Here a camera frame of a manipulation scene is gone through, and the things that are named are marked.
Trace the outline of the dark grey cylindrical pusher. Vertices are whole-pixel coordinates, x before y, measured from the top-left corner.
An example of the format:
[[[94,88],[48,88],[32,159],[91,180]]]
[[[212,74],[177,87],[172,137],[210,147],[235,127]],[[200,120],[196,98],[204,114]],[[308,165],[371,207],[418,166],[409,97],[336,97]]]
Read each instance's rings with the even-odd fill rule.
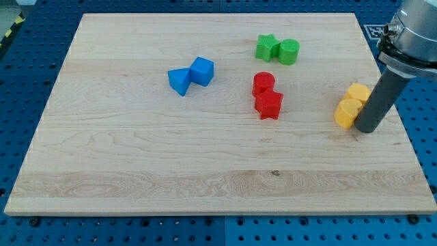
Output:
[[[362,133],[374,132],[410,80],[410,74],[387,67],[355,119],[355,127]]]

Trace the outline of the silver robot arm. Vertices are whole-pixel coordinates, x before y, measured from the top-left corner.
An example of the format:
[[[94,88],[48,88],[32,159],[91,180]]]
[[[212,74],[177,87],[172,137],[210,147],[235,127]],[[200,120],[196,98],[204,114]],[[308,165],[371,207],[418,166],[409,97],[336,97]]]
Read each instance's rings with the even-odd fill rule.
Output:
[[[403,1],[377,47],[386,69],[354,121],[362,133],[375,131],[410,80],[436,80],[436,1]]]

